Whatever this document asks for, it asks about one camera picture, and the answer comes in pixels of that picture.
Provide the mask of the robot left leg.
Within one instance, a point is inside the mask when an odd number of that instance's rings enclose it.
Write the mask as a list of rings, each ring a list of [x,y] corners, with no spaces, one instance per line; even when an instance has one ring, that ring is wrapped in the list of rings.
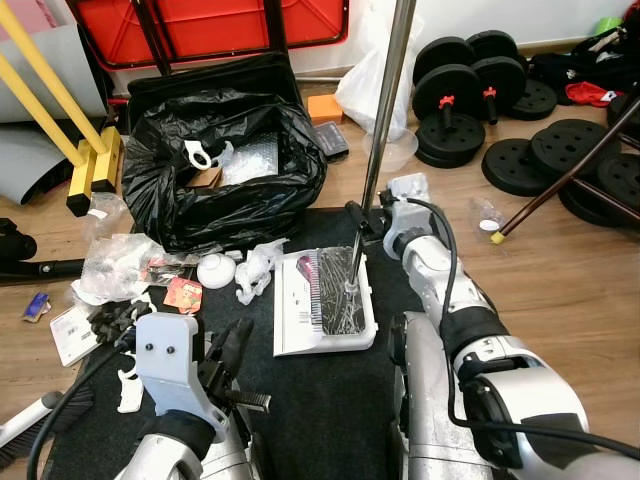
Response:
[[[210,445],[202,460],[200,480],[260,480],[251,460],[251,445],[241,433],[236,417],[225,421],[227,434],[223,442]]]

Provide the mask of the robot leg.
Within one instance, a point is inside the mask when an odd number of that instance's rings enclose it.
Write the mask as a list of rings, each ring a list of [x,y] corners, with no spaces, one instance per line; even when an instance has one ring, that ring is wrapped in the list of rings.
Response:
[[[251,445],[241,433],[236,417],[225,421],[227,434],[223,442],[210,445],[202,460],[200,480],[260,480],[251,460]]]
[[[445,351],[424,312],[402,312],[389,335],[399,379],[396,424],[390,431],[394,480],[492,480],[470,430],[449,420]]]

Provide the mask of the black small device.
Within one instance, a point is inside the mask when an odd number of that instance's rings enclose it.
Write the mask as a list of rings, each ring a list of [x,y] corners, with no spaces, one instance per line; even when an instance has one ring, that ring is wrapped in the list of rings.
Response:
[[[349,154],[349,145],[346,137],[340,132],[339,125],[335,122],[325,122],[314,125],[317,146],[323,151],[328,163],[335,163],[344,159]]]

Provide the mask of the white plastic bag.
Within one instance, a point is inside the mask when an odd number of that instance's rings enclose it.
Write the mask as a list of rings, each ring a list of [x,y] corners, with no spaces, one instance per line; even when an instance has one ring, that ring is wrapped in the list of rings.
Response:
[[[413,18],[397,18],[402,0],[362,1],[364,13],[356,28],[360,59],[340,79],[335,100],[349,118],[372,133],[380,116],[381,93],[393,92],[396,96],[390,104],[387,138],[399,140],[410,132],[410,74],[404,58],[410,46]]]

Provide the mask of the black plate dumbbell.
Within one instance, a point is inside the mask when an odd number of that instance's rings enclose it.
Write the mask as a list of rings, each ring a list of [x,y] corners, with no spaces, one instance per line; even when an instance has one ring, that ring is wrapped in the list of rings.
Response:
[[[411,70],[410,105],[419,119],[415,156],[435,168],[470,161],[483,136],[476,133],[480,109],[475,51],[461,37],[445,36],[421,47]]]
[[[481,83],[481,101],[485,115],[492,125],[499,115],[524,96],[527,83],[526,60],[508,33],[489,29],[467,38],[467,44],[476,56],[471,65]]]

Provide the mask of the white paper card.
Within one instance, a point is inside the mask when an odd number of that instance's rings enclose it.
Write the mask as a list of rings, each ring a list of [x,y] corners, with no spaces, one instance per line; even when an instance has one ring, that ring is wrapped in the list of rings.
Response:
[[[70,367],[100,346],[91,317],[96,308],[74,306],[51,320],[50,330],[61,366]]]

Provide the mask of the white plastic hook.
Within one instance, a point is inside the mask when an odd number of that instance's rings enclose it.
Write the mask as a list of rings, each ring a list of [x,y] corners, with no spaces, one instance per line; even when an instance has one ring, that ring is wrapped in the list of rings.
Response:
[[[184,140],[183,148],[188,157],[188,163],[201,172],[214,168],[216,161],[205,151],[204,145],[198,140]]]

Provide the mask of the blue small pack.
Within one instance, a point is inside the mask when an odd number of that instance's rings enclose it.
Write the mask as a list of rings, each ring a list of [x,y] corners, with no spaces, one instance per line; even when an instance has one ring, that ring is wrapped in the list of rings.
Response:
[[[32,300],[29,301],[22,314],[22,320],[26,323],[38,323],[41,317],[51,310],[50,294],[36,293]]]

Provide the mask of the red folded table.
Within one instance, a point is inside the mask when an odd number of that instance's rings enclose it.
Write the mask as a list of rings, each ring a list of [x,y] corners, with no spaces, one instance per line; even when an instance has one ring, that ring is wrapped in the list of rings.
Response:
[[[109,70],[339,44],[349,0],[67,0]]]

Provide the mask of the red cloth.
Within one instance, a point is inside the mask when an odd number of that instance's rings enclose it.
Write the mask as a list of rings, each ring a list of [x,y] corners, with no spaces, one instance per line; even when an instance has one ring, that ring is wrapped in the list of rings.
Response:
[[[563,93],[572,105],[588,105],[594,108],[608,108],[620,96],[620,92],[616,90],[604,90],[590,82],[567,84]]]

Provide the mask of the grey rolled mat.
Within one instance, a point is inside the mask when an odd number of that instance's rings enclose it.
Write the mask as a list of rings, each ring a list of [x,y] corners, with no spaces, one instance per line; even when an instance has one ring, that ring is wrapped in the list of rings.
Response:
[[[93,127],[101,127],[108,115],[106,92],[110,79],[90,59],[81,29],[61,26],[32,33],[31,38]],[[10,40],[0,41],[0,54],[49,111],[69,141],[82,140],[82,133],[17,45]],[[58,180],[69,177],[67,155],[55,146],[8,84],[0,79],[0,196],[17,204],[28,204],[37,193],[50,191]]]

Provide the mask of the black fabric bag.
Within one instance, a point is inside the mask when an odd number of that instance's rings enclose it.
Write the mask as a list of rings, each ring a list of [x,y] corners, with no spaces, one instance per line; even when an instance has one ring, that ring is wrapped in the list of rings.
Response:
[[[572,105],[575,84],[588,83],[594,104],[608,91],[635,93],[640,82],[640,17],[627,15],[620,26],[586,38],[570,52],[544,52],[530,60],[530,77],[556,92],[558,104]]]

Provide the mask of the pink foam mat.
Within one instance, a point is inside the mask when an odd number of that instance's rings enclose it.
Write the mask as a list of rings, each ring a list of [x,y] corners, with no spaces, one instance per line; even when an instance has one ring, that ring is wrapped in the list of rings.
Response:
[[[4,0],[28,35],[63,26],[46,0]]]

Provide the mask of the white plastic bracket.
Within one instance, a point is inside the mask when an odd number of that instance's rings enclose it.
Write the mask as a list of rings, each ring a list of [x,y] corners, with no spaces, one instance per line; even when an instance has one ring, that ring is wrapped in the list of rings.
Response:
[[[120,383],[120,399],[116,412],[136,413],[140,411],[145,388],[136,371],[119,370],[116,372]]]

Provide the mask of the yellow steel dip frame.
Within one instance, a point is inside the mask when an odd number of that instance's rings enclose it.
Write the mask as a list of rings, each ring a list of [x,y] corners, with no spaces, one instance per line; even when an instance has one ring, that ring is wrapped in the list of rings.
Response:
[[[44,133],[47,163],[70,164],[67,206],[91,210],[96,193],[119,191],[122,133],[109,124],[109,77],[88,58],[81,28],[32,35],[0,0],[0,125],[33,122]]]

